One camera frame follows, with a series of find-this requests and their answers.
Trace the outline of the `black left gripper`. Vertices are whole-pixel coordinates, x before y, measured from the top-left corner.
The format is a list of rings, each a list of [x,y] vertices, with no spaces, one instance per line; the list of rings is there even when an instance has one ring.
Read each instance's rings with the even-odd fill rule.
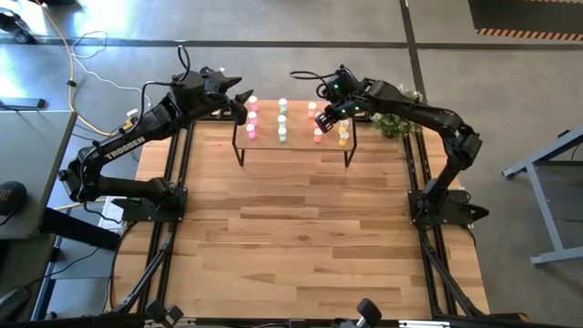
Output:
[[[185,114],[210,114],[227,107],[233,121],[242,126],[247,121],[248,109],[245,103],[253,94],[253,89],[237,94],[230,99],[226,95],[229,88],[242,81],[242,77],[226,77],[222,71],[204,67],[200,72],[188,71],[180,75],[180,110]]]

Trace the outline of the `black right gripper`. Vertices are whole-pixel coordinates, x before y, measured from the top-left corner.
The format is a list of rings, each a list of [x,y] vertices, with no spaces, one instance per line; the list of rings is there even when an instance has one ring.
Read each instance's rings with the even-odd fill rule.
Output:
[[[314,122],[323,133],[329,132],[335,122],[354,117],[365,109],[365,102],[358,98],[346,98],[330,103],[330,115],[319,112],[314,117]]]

